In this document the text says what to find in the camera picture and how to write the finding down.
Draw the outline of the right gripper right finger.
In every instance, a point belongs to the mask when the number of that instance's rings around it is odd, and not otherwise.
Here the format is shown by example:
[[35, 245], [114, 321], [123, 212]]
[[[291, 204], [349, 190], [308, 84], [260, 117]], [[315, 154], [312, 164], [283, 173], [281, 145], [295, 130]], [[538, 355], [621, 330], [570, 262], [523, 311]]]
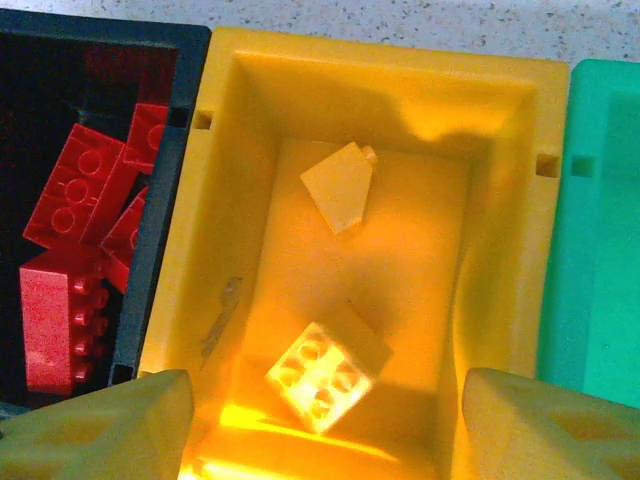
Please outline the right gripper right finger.
[[489, 368], [462, 411], [480, 480], [640, 480], [640, 409]]

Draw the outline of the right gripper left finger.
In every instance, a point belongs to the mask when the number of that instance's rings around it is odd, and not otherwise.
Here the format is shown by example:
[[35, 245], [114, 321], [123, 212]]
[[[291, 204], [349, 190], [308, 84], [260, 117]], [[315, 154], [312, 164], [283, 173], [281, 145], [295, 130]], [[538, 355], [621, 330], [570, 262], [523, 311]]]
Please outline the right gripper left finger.
[[0, 421], [0, 480], [177, 480], [194, 403], [165, 370]]

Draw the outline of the yellow sloped lego brick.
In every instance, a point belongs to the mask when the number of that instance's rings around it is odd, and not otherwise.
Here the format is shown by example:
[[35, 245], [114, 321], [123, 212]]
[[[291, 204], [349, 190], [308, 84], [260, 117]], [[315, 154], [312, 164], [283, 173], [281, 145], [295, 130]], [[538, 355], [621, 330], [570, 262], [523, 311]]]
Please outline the yellow sloped lego brick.
[[300, 175], [335, 235], [361, 224], [377, 163], [371, 146], [360, 147], [351, 142]]

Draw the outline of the small yellow lego brick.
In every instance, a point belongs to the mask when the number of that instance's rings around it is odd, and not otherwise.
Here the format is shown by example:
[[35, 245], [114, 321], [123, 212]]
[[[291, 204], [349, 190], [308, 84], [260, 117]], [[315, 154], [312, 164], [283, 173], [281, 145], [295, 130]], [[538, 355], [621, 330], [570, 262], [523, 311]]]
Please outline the small yellow lego brick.
[[268, 370], [265, 379], [315, 434], [329, 431], [366, 396], [392, 356], [366, 325], [312, 322]]

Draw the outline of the black plastic bin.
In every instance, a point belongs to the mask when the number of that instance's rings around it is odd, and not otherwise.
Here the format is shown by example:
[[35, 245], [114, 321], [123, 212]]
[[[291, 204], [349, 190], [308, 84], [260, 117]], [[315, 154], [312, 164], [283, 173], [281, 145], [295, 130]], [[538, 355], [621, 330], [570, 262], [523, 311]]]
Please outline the black plastic bin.
[[[158, 283], [209, 47], [204, 26], [0, 8], [0, 418], [132, 379]], [[104, 351], [69, 396], [27, 390], [19, 268], [51, 249], [23, 231], [74, 125], [126, 144], [135, 105], [168, 107], [125, 294], [106, 278]]]

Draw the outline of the yellow plastic bin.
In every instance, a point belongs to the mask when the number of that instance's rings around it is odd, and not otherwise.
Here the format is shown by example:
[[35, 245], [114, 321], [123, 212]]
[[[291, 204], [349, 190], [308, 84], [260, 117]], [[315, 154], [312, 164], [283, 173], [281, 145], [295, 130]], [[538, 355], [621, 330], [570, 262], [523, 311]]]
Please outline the yellow plastic bin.
[[[568, 67], [220, 28], [189, 131], [141, 373], [184, 369], [179, 480], [476, 480], [466, 372], [536, 369]], [[335, 235], [300, 175], [378, 163]], [[307, 433], [265, 375], [323, 309], [392, 349], [373, 391]]]

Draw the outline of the green plastic bin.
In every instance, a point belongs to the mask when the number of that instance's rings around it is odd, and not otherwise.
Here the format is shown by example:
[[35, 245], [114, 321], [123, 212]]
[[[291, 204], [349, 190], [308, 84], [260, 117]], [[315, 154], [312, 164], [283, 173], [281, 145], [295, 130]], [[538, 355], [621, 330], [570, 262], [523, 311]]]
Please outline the green plastic bin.
[[640, 63], [571, 73], [536, 376], [640, 408]]

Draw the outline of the small red lego brick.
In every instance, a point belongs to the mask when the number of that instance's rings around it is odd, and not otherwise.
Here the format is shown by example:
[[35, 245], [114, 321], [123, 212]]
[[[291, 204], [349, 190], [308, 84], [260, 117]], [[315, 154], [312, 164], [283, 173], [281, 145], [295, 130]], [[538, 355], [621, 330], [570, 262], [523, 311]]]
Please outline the small red lego brick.
[[106, 278], [122, 294], [127, 290], [148, 190], [145, 187], [134, 197], [100, 244], [108, 260]]

